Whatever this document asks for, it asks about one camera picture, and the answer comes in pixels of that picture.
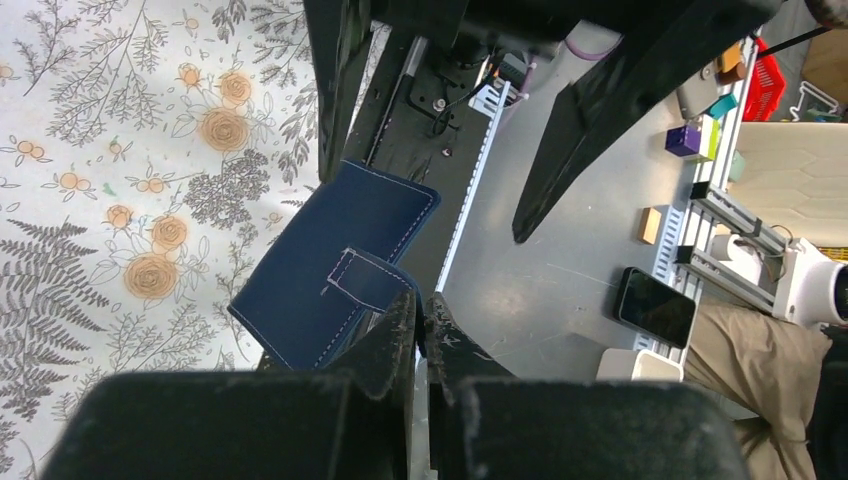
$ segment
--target beige chair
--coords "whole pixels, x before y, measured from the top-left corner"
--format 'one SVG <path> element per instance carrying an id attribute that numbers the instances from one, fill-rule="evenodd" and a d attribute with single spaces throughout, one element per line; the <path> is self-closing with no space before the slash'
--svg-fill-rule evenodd
<path id="1" fill-rule="evenodd" d="M 848 245 L 848 124 L 743 123 L 731 195 L 818 247 Z"/>

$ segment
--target person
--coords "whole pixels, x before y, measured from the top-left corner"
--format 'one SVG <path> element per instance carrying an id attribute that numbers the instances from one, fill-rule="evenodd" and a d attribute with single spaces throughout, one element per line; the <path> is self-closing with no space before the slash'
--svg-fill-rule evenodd
<path id="1" fill-rule="evenodd" d="M 705 295 L 685 379 L 757 417 L 734 422 L 754 480 L 848 479 L 848 329 L 806 329 Z"/>

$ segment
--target purple box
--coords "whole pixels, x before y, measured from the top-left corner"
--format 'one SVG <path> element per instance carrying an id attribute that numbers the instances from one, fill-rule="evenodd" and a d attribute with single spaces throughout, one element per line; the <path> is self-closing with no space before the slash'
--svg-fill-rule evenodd
<path id="1" fill-rule="evenodd" d="M 695 155 L 701 148 L 701 132 L 690 125 L 672 128 L 665 136 L 665 149 L 678 157 Z"/>

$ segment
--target brown object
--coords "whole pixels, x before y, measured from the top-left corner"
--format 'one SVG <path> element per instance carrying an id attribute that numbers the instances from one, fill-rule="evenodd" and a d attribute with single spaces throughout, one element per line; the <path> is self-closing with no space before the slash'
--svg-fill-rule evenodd
<path id="1" fill-rule="evenodd" d="M 730 85 L 731 83 L 744 80 L 747 75 L 748 67 L 746 67 L 744 63 L 739 62 L 730 70 L 726 72 L 719 72 L 716 78 L 718 79 L 719 85 Z"/>
<path id="2" fill-rule="evenodd" d="M 639 240 L 648 245 L 657 243 L 657 233 L 660 229 L 662 213 L 654 208 L 642 210 L 642 220 L 639 222 Z"/>
<path id="3" fill-rule="evenodd" d="M 839 103 L 848 103 L 848 31 L 831 30 L 814 38 L 801 75 Z"/>
<path id="4" fill-rule="evenodd" d="M 739 43 L 734 43 L 719 57 L 719 72 L 731 71 L 740 63 L 742 63 L 742 48 L 739 47 Z"/>

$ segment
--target floral tablecloth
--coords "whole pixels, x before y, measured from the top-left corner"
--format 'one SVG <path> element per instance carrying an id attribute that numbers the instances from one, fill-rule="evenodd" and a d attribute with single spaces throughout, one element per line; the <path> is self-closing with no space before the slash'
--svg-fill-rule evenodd
<path id="1" fill-rule="evenodd" d="M 317 108 L 301 2 L 0 1 L 0 476 L 107 375 L 256 364 L 225 306 L 318 185 Z"/>

